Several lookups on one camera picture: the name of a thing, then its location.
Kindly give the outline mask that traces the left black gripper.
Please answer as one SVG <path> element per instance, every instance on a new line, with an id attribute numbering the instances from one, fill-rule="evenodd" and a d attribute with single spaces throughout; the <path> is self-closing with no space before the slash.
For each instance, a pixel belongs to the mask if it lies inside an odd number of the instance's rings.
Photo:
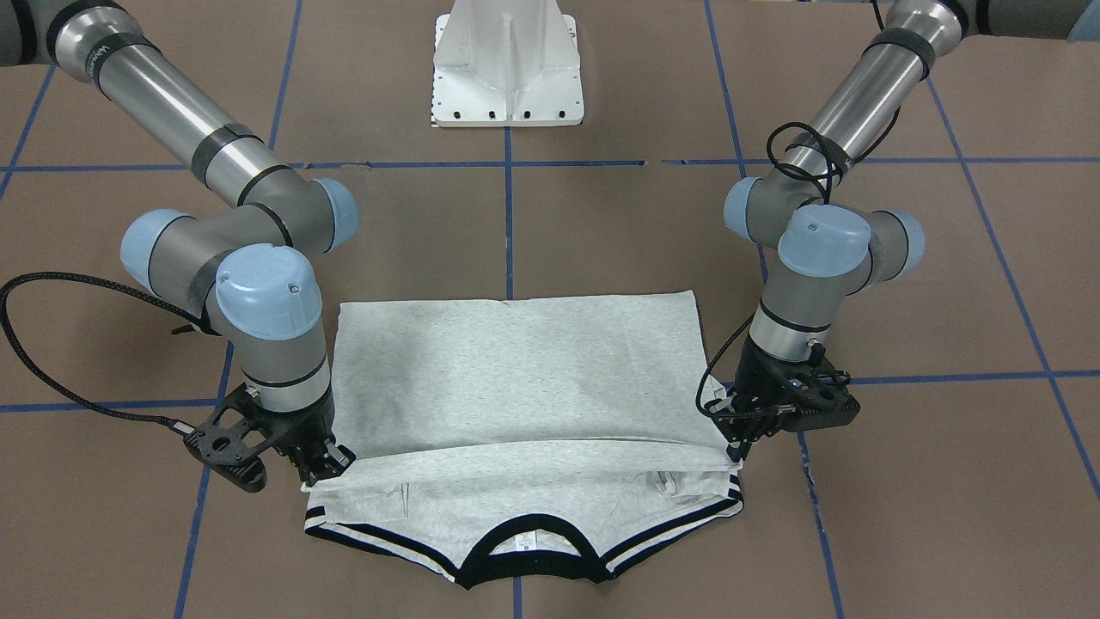
<path id="1" fill-rule="evenodd" d="M 730 442 L 728 457 L 737 467 L 760 438 L 848 425 L 859 413 L 849 373 L 826 360 L 821 342 L 809 352 L 809 360 L 789 362 L 748 340 L 732 389 L 700 404 L 700 412 Z"/>

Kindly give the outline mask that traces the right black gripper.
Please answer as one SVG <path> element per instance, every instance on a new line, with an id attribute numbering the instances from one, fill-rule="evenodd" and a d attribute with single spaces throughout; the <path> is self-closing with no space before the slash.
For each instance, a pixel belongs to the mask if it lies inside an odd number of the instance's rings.
<path id="1" fill-rule="evenodd" d="M 331 390 L 300 410 L 280 413 L 260 407 L 248 389 L 239 387 L 204 423 L 185 430 L 182 443 L 204 466 L 244 491 L 258 493 L 266 486 L 262 454 L 267 450 L 288 458 L 310 488 L 318 480 L 340 477 L 358 458 L 336 439 L 334 416 Z"/>

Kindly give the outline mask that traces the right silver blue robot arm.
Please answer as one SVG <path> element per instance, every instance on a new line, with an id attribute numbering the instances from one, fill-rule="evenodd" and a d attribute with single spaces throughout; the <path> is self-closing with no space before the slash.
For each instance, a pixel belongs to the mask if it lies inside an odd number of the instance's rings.
<path id="1" fill-rule="evenodd" d="M 189 454 L 249 493 L 266 483 L 262 454 L 290 458 L 314 486 L 354 462 L 333 432 L 334 404 L 322 296 L 311 258 L 358 232 L 360 211 L 341 183 L 308 181 L 250 128 L 165 58 L 114 1 L 4 1 L 3 66 L 50 65 L 90 82 L 164 145 L 229 210 L 201 219 L 155 209 L 127 228 L 120 259 L 138 287 L 68 272 L 11 279 L 3 298 L 38 279 L 106 287 L 227 338 L 244 383 L 204 423 L 127 413 L 72 393 L 38 368 L 7 316 L 16 358 L 87 410 L 168 428 Z"/>

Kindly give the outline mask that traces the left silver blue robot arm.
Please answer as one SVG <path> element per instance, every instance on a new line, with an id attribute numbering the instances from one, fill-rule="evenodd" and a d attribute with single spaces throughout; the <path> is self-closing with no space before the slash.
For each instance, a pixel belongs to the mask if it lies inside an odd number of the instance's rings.
<path id="1" fill-rule="evenodd" d="M 963 40 L 1096 42 L 1096 1 L 893 1 L 853 70 L 810 122 L 792 121 L 782 150 L 766 146 L 771 169 L 736 183 L 726 226 L 778 259 L 754 316 L 726 395 L 698 396 L 698 409 L 743 463 L 759 439 L 847 425 L 860 410 L 850 377 L 825 342 L 853 294 L 891 281 L 922 259 L 926 240 L 913 215 L 866 211 L 836 194 L 895 125 L 908 95 Z"/>

